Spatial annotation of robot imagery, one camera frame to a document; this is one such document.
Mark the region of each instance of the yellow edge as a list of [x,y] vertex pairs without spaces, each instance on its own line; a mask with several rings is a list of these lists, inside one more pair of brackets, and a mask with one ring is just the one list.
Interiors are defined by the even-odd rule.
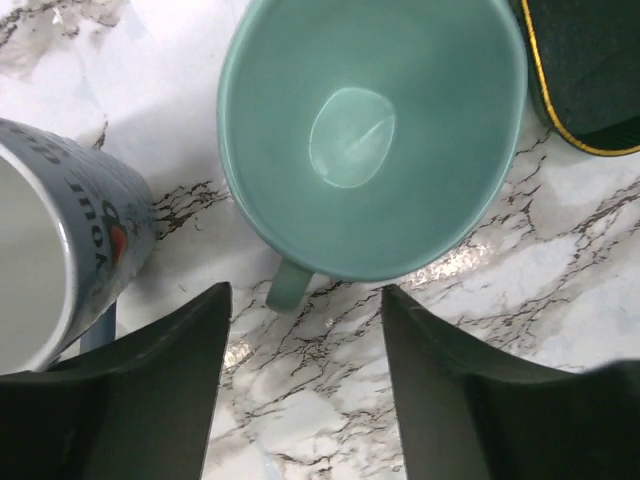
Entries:
[[576,137],[571,135],[571,133],[569,133],[569,131],[564,127],[564,125],[558,118],[558,114],[556,113],[555,108],[553,108],[553,104],[551,103],[551,96],[549,95],[547,81],[544,76],[544,69],[542,68],[542,60],[540,59],[540,53],[538,52],[538,42],[533,30],[533,21],[531,20],[531,11],[529,10],[528,0],[522,0],[522,7],[524,10],[525,20],[527,22],[527,31],[529,34],[529,42],[531,43],[531,50],[533,52],[533,60],[536,64],[536,70],[538,71],[538,78],[540,79],[542,98],[544,100],[547,112],[549,113],[549,117],[551,117],[551,121],[553,122],[553,125],[556,127],[558,132],[560,132],[560,134],[572,145],[578,147],[581,150],[584,150],[585,152],[593,153],[594,155],[611,157],[640,152],[640,145],[632,148],[627,148],[625,150],[600,150],[599,148],[590,147],[589,145],[582,143]]

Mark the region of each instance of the printed mug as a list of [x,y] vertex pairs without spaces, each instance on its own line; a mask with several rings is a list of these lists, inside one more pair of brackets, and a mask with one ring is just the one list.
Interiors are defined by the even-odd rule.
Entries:
[[136,171],[0,119],[0,374],[46,368],[113,304],[155,239]]

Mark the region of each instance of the white marble table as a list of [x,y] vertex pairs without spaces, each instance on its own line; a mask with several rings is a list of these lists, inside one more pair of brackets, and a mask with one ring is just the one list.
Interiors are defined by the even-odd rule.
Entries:
[[[100,146],[150,182],[163,239],[119,302],[121,334],[231,281],[204,479],[403,479],[379,285],[317,278],[300,315],[264,306],[278,256],[235,209],[216,144],[218,75],[246,3],[0,0],[0,116]],[[640,154],[589,157],[528,111],[481,225],[399,283],[535,362],[638,356],[639,199]]]

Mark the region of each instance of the teal cup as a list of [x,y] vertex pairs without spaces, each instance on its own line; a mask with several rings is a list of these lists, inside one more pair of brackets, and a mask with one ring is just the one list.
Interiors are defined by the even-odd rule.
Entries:
[[267,298],[314,273],[396,278],[459,243],[499,191],[526,95],[502,0],[256,0],[218,92],[236,204],[283,256]]

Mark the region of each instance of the mug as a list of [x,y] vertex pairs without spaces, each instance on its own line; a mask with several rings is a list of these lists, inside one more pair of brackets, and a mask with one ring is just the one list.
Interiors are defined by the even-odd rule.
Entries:
[[236,204],[284,257],[267,304],[314,272],[400,277],[459,243],[499,192],[524,108],[502,0],[254,0],[218,91]]
[[46,368],[113,304],[156,239],[136,171],[4,119],[0,225],[0,373]]

